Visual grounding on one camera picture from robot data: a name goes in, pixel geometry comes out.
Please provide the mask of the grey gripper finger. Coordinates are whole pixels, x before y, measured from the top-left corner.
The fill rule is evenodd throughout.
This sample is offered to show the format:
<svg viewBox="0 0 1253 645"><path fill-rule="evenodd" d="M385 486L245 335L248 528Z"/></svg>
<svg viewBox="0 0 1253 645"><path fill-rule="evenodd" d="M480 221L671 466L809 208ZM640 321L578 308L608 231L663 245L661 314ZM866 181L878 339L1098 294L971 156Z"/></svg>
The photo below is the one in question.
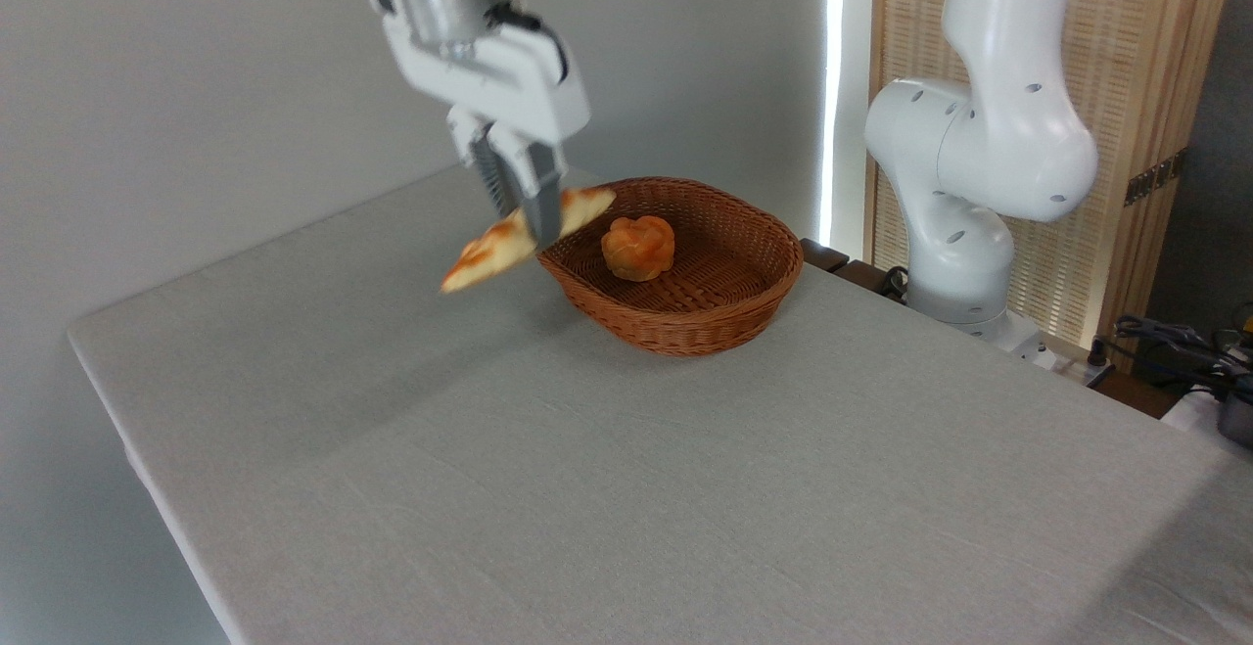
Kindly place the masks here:
<svg viewBox="0 0 1253 645"><path fill-rule="evenodd" d="M502 123L487 128L487 192L500 215L523 213L539 247L561 235L560 178L554 147Z"/></svg>
<svg viewBox="0 0 1253 645"><path fill-rule="evenodd" d="M497 218L510 215L517 207L517 195L514 193L506 164L487 140L495 121L472 113L466 106L455 105L447 114L447 126L459 159L464 167L477 172Z"/></svg>

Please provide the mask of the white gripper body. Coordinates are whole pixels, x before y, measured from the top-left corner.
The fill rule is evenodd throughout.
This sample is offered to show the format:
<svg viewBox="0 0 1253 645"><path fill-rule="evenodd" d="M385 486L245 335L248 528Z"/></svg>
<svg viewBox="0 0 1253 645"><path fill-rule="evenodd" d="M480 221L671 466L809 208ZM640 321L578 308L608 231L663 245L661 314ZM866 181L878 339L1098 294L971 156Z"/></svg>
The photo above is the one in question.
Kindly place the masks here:
<svg viewBox="0 0 1253 645"><path fill-rule="evenodd" d="M514 3L485 13L485 33L440 51L419 43L415 18L401 0L371 0L382 20L395 64L416 91L500 121L556 147L590 120L590 106L573 55L559 35Z"/></svg>

